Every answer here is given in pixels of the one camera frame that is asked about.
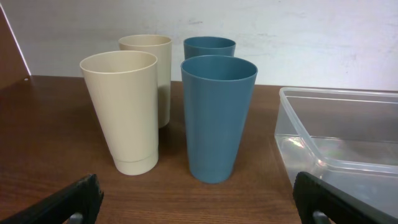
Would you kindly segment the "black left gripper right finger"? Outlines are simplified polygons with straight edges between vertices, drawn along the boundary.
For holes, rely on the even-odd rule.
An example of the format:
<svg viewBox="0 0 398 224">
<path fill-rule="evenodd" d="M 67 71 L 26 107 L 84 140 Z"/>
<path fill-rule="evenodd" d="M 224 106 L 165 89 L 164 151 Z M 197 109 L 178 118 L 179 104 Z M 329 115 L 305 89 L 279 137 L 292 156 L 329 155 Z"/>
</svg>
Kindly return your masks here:
<svg viewBox="0 0 398 224">
<path fill-rule="evenodd" d="M 315 177 L 299 172 L 293 198 L 302 223 L 397 224 L 390 216 Z"/>
</svg>

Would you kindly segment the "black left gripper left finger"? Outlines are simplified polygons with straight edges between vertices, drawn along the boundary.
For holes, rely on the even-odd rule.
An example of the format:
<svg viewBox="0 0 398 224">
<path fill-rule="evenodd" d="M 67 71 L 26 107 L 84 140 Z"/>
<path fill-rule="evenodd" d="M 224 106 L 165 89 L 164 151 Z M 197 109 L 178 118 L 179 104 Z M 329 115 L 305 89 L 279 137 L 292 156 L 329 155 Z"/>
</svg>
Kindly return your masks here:
<svg viewBox="0 0 398 224">
<path fill-rule="evenodd" d="M 89 174 L 1 223 L 63 223 L 74 215 L 80 223 L 96 222 L 103 201 L 97 175 Z"/>
</svg>

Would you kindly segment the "blue plastic cup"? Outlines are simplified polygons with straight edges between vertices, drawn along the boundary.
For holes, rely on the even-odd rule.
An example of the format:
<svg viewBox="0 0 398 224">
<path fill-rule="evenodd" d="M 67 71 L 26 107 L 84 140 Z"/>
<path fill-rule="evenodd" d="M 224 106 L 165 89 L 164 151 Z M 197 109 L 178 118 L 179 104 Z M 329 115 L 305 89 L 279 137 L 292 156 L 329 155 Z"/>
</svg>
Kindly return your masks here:
<svg viewBox="0 0 398 224">
<path fill-rule="evenodd" d="M 234 56 L 235 41 L 223 37 L 190 37 L 183 41 L 185 60 L 201 55 Z"/>
<path fill-rule="evenodd" d="M 244 59 L 202 55 L 181 64 L 189 169 L 196 179 L 228 179 L 251 103 L 257 67 Z"/>
</svg>

